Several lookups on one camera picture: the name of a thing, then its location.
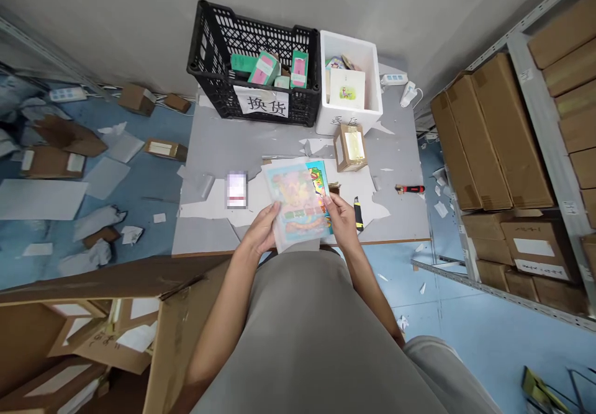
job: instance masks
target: wall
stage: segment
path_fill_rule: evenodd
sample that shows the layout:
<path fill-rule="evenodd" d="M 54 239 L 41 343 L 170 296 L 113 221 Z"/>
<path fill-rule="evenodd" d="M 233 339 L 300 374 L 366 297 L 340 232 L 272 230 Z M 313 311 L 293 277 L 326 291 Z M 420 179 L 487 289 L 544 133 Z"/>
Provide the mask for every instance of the wall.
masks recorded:
<path fill-rule="evenodd" d="M 541 0 L 208 1 L 265 21 L 370 40 L 379 53 L 404 59 L 430 97 Z M 0 0 L 0 7 L 102 81 L 139 81 L 193 96 L 186 60 L 196 2 Z"/>

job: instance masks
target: small cardboard box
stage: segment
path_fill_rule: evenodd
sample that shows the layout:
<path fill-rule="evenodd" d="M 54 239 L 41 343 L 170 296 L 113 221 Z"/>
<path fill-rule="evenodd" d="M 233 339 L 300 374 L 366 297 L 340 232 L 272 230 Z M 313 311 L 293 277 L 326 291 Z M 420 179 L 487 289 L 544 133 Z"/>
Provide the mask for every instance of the small cardboard box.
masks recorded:
<path fill-rule="evenodd" d="M 542 304 L 574 315 L 589 314 L 588 299 L 582 289 L 546 277 L 533 279 Z"/>
<path fill-rule="evenodd" d="M 581 282 L 562 220 L 518 218 L 502 222 L 501 227 L 519 271 Z"/>
<path fill-rule="evenodd" d="M 540 302 L 532 276 L 511 269 L 505 273 L 505 279 L 511 294 L 530 301 Z"/>
<path fill-rule="evenodd" d="M 596 38 L 543 71 L 551 96 L 557 97 L 596 78 Z"/>
<path fill-rule="evenodd" d="M 52 146 L 84 156 L 97 156 L 107 145 L 90 129 L 56 115 L 45 115 L 35 121 L 33 129 Z"/>
<path fill-rule="evenodd" d="M 596 0 L 580 0 L 528 42 L 538 68 L 545 69 L 596 37 L 594 9 Z"/>
<path fill-rule="evenodd" d="M 355 172 L 368 164 L 364 133 L 359 125 L 341 124 L 333 145 L 338 172 Z"/>
<path fill-rule="evenodd" d="M 470 172 L 464 147 L 455 126 L 447 94 L 442 92 L 430 104 L 435 124 L 441 137 L 445 164 L 451 173 L 453 188 L 462 210 L 481 209 L 482 203 Z"/>
<path fill-rule="evenodd" d="M 0 400 L 0 413 L 70 413 L 88 403 L 106 366 L 69 358 Z"/>
<path fill-rule="evenodd" d="M 180 113 L 186 113 L 191 107 L 189 101 L 173 93 L 168 94 L 163 103 L 174 110 L 178 110 Z"/>
<path fill-rule="evenodd" d="M 511 269 L 509 265 L 477 260 L 476 266 L 478 268 L 478 274 L 480 275 L 480 281 L 484 285 L 505 292 L 509 291 L 509 286 L 505 279 L 505 273 Z"/>
<path fill-rule="evenodd" d="M 122 88 L 118 105 L 130 112 L 143 116 L 151 116 L 156 101 L 157 97 L 147 88 L 134 84 L 126 84 Z"/>
<path fill-rule="evenodd" d="M 511 252 L 505 240 L 472 239 L 476 255 L 479 259 L 489 262 L 497 262 L 506 265 L 514 265 Z"/>
<path fill-rule="evenodd" d="M 172 141 L 164 141 L 156 138 L 149 138 L 145 143 L 145 149 L 147 153 L 151 153 L 155 156 L 162 158 L 171 158 L 172 160 L 178 160 L 185 162 L 188 154 L 188 149 L 180 143 Z"/>
<path fill-rule="evenodd" d="M 25 150 L 20 174 L 27 178 L 82 178 L 85 157 L 52 146 Z"/>
<path fill-rule="evenodd" d="M 579 187 L 593 189 L 596 187 L 596 148 L 582 150 L 569 155 L 573 170 L 576 172 Z"/>

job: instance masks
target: small box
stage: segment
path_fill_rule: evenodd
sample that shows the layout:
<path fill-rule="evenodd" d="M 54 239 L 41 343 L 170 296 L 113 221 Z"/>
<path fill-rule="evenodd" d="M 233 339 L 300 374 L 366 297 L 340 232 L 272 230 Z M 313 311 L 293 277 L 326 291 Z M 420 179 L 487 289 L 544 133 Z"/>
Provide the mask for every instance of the small box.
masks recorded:
<path fill-rule="evenodd" d="M 106 366 L 69 358 L 0 400 L 0 413 L 55 414 L 75 412 L 91 401 Z"/>
<path fill-rule="evenodd" d="M 292 53 L 292 75 L 290 77 L 290 88 L 306 88 L 308 74 L 308 53 L 294 50 Z"/>
<path fill-rule="evenodd" d="M 145 151 L 162 158 L 171 158 L 185 162 L 188 149 L 180 143 L 149 138 L 145 143 Z"/>
<path fill-rule="evenodd" d="M 573 315 L 588 315 L 589 305 L 584 291 L 561 281 L 534 276 L 536 293 L 541 304 Z"/>
<path fill-rule="evenodd" d="M 157 97 L 147 88 L 134 84 L 126 84 L 118 99 L 118 105 L 128 111 L 143 116 L 151 116 Z"/>
<path fill-rule="evenodd" d="M 163 103 L 174 110 L 178 110 L 180 113 L 186 113 L 191 107 L 189 101 L 173 93 L 168 94 Z"/>
<path fill-rule="evenodd" d="M 596 187 L 596 148 L 582 150 L 569 155 L 573 170 L 576 172 L 579 187 L 592 189 Z"/>
<path fill-rule="evenodd" d="M 35 121 L 33 129 L 52 147 L 84 156 L 97 156 L 107 145 L 90 129 L 56 115 Z"/>
<path fill-rule="evenodd" d="M 332 68 L 329 79 L 329 104 L 364 110 L 366 73 Z"/>
<path fill-rule="evenodd" d="M 476 266 L 478 268 L 478 274 L 480 275 L 480 281 L 484 285 L 505 292 L 509 291 L 509 285 L 505 278 L 505 273 L 511 269 L 509 265 L 477 260 Z"/>
<path fill-rule="evenodd" d="M 25 150 L 20 174 L 27 178 L 82 178 L 85 157 L 52 146 Z"/>
<path fill-rule="evenodd" d="M 511 294 L 530 301 L 540 302 L 532 276 L 511 269 L 505 273 L 505 280 Z"/>
<path fill-rule="evenodd" d="M 333 142 L 338 172 L 355 172 L 368 164 L 359 125 L 341 124 Z"/>

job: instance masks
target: white paper sheet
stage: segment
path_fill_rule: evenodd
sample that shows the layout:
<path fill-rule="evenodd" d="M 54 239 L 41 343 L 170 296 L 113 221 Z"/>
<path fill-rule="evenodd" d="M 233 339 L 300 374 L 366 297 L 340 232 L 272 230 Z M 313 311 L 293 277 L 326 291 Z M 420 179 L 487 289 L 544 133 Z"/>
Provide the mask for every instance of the white paper sheet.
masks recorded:
<path fill-rule="evenodd" d="M 89 183 L 87 195 L 105 200 L 128 175 L 130 168 L 118 161 L 103 157 L 83 181 Z"/>
<path fill-rule="evenodd" d="M 0 220 L 72 220 L 88 184 L 77 181 L 5 179 Z"/>

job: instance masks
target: brown cardboard box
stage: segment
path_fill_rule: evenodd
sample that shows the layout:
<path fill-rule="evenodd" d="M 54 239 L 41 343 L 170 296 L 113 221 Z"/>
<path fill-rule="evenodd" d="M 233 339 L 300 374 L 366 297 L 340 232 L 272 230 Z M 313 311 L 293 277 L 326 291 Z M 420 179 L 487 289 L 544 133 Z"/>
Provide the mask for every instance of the brown cardboard box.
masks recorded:
<path fill-rule="evenodd" d="M 20 174 L 27 178 L 82 178 L 85 157 L 52 146 L 25 150 Z"/>
<path fill-rule="evenodd" d="M 579 187 L 592 189 L 596 187 L 596 148 L 582 150 L 569 155 L 573 170 L 576 172 Z"/>
<path fill-rule="evenodd" d="M 554 18 L 528 43 L 541 70 L 596 37 L 596 0 L 580 0 Z"/>
<path fill-rule="evenodd" d="M 507 242 L 503 240 L 472 239 L 476 256 L 489 262 L 514 265 Z"/>
<path fill-rule="evenodd" d="M 476 98 L 472 78 L 463 76 L 447 90 L 447 97 L 484 210 L 509 209 L 509 196 L 497 154 Z"/>
<path fill-rule="evenodd" d="M 33 129 L 52 147 L 84 156 L 97 156 L 107 145 L 90 129 L 56 115 L 35 121 Z"/>
<path fill-rule="evenodd" d="M 472 75 L 472 82 L 513 205 L 518 208 L 552 207 L 549 181 L 534 144 L 508 56 L 497 54 Z"/>
<path fill-rule="evenodd" d="M 596 38 L 543 71 L 551 96 L 557 97 L 596 78 Z"/>
<path fill-rule="evenodd" d="M 586 189 L 582 191 L 585 210 L 588 213 L 590 226 L 596 229 L 596 189 Z"/>
<path fill-rule="evenodd" d="M 186 113 L 191 107 L 191 103 L 189 101 L 173 93 L 168 94 L 163 103 L 174 110 L 178 110 L 180 113 Z"/>
<path fill-rule="evenodd" d="M 505 273 L 505 279 L 511 294 L 530 301 L 540 302 L 532 276 L 511 269 Z"/>
<path fill-rule="evenodd" d="M 56 363 L 47 354 L 65 319 L 41 302 L 159 297 L 159 324 L 143 412 L 169 412 L 184 383 L 187 365 L 219 293 L 229 259 L 229 255 L 153 257 L 1 291 L 0 323 L 11 334 L 0 335 L 0 394 L 17 389 Z M 104 343 L 104 349 L 113 347 L 112 341 L 101 336 L 93 347 L 101 350 Z M 89 357 L 102 359 L 102 354 L 90 351 Z M 115 382 L 106 397 L 112 392 L 121 394 L 119 405 L 127 406 L 129 391 L 121 389 L 120 381 Z M 138 392 L 131 390 L 130 396 L 133 394 Z M 89 409 L 104 399 L 90 401 Z"/>
<path fill-rule="evenodd" d="M 118 105 L 130 112 L 143 116 L 151 116 L 156 101 L 157 98 L 155 95 L 147 88 L 134 84 L 126 84 L 122 88 Z"/>
<path fill-rule="evenodd" d="M 480 197 L 478 196 L 478 192 L 476 192 L 476 185 L 470 172 L 464 147 L 461 144 L 458 129 L 451 114 L 447 94 L 444 92 L 439 94 L 439 96 L 432 100 L 430 107 L 441 138 L 445 164 L 449 168 L 460 209 L 481 209 Z"/>
<path fill-rule="evenodd" d="M 488 240 L 504 240 L 505 233 L 501 229 L 501 222 L 511 220 L 515 214 L 512 211 L 479 212 L 461 217 L 466 227 L 466 234 L 471 238 Z"/>
<path fill-rule="evenodd" d="M 589 314 L 589 305 L 584 291 L 565 282 L 534 276 L 536 293 L 542 304 L 574 315 Z"/>
<path fill-rule="evenodd" d="M 180 143 L 164 141 L 156 138 L 149 138 L 145 143 L 144 150 L 155 156 L 162 158 L 171 158 L 185 162 L 188 155 L 188 149 Z"/>
<path fill-rule="evenodd" d="M 338 172 L 355 172 L 368 164 L 364 133 L 359 125 L 341 124 L 333 145 Z"/>
<path fill-rule="evenodd" d="M 83 239 L 83 244 L 88 250 L 97 243 L 99 239 L 103 239 L 108 243 L 112 243 L 120 238 L 120 233 L 114 227 L 101 228 L 95 234 L 91 234 Z"/>
<path fill-rule="evenodd" d="M 501 227 L 519 271 L 581 282 L 562 220 L 517 218 L 502 222 Z"/>
<path fill-rule="evenodd" d="M 499 264 L 496 262 L 488 262 L 483 260 L 476 261 L 480 281 L 484 285 L 496 288 L 501 291 L 509 291 L 505 273 L 511 269 L 509 265 Z"/>
<path fill-rule="evenodd" d="M 0 413 L 71 412 L 85 395 L 93 394 L 105 371 L 105 365 L 84 358 L 66 359 L 2 398 Z"/>

